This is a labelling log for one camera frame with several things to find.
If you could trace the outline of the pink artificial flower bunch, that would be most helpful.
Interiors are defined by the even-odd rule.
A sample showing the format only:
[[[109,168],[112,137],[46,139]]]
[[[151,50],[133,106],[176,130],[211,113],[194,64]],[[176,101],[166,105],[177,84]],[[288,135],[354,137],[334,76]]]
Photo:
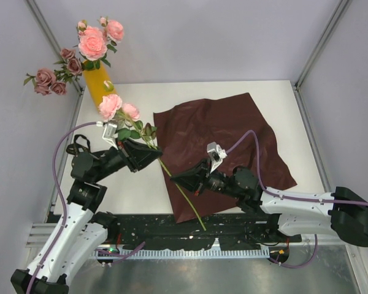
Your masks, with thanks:
[[[133,120],[134,115],[136,114],[136,118],[139,118],[139,110],[135,106],[131,106],[129,110],[131,111],[125,111],[125,109],[122,109],[122,106],[125,106],[123,100],[118,94],[108,94],[105,96],[102,96],[102,101],[98,105],[98,110],[101,116],[104,118],[105,121],[116,121],[116,122],[122,122],[123,124],[127,125],[127,127],[124,127],[125,129],[128,129],[131,133],[131,127],[134,129],[134,131],[140,136],[140,138],[147,144],[148,147],[151,147],[152,149],[157,149],[157,146],[154,144],[152,139],[152,135],[150,133],[149,139],[146,139],[146,133],[143,132],[143,126],[141,128],[138,128],[139,120],[135,121]],[[172,176],[171,172],[168,170],[166,165],[161,159],[158,159],[158,162],[162,169],[165,171],[165,173],[168,176]],[[183,198],[186,200],[187,204],[190,206],[192,211],[195,213],[197,220],[199,221],[203,231],[206,231],[205,224],[203,223],[201,216],[199,215],[197,209],[193,205],[190,198],[186,195],[186,193],[183,191],[183,189],[178,185],[175,184],[178,191],[181,193]]]

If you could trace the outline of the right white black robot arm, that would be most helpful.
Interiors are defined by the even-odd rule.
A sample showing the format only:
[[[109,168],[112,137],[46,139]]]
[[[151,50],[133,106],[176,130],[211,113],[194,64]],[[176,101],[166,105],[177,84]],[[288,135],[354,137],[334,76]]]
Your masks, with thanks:
[[[195,195],[209,190],[232,197],[247,214],[269,215],[265,234],[271,241],[302,234],[331,235],[368,247],[368,202],[349,188],[336,187],[323,194],[282,191],[264,187],[244,166],[235,167],[231,176],[212,170],[208,159],[171,176],[171,181]]]

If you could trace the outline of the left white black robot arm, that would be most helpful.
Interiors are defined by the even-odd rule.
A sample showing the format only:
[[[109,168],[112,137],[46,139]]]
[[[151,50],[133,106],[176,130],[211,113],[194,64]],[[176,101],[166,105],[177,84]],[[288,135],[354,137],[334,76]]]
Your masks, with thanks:
[[[94,153],[70,145],[74,179],[63,213],[40,253],[26,269],[17,269],[10,281],[16,293],[68,293],[82,265],[102,243],[118,239],[120,227],[111,213],[98,211],[107,188],[101,180],[128,168],[138,172],[163,152],[132,139],[117,140],[108,150]]]

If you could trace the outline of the pink rose stem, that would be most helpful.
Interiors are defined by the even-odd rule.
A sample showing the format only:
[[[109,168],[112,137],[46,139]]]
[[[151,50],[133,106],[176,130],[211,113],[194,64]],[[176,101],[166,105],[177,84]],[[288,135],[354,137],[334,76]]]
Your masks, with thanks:
[[[108,19],[102,17],[99,20],[101,27],[91,26],[86,20],[77,23],[77,33],[79,37],[79,52],[87,60],[91,62],[103,61],[110,67],[107,58],[108,45],[110,38],[107,33]]]
[[[116,46],[124,37],[123,25],[116,20],[108,19],[108,17],[101,17],[99,24],[102,26],[102,35],[104,36],[107,48],[116,53]]]

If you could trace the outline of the black gold-lettered ribbon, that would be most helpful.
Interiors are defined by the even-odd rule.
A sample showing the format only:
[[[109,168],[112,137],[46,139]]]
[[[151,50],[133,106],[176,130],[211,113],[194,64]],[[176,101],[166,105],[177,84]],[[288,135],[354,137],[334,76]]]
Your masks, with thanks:
[[[86,145],[78,143],[77,140],[79,138],[84,140],[86,142]],[[66,147],[66,152],[73,156],[78,156],[80,153],[90,153],[91,143],[89,139],[87,139],[87,137],[82,134],[74,135],[73,142]]]

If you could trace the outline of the dusky mauve rose stem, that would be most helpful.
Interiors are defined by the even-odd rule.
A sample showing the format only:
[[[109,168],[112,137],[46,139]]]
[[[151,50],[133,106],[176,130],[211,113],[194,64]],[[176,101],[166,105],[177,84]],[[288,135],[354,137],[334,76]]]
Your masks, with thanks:
[[[67,84],[78,81],[82,76],[82,63],[74,49],[63,48],[61,59],[55,62],[59,69],[41,68],[34,75],[26,74],[23,85],[32,83],[34,92],[47,96],[52,93],[62,96],[67,93]]]

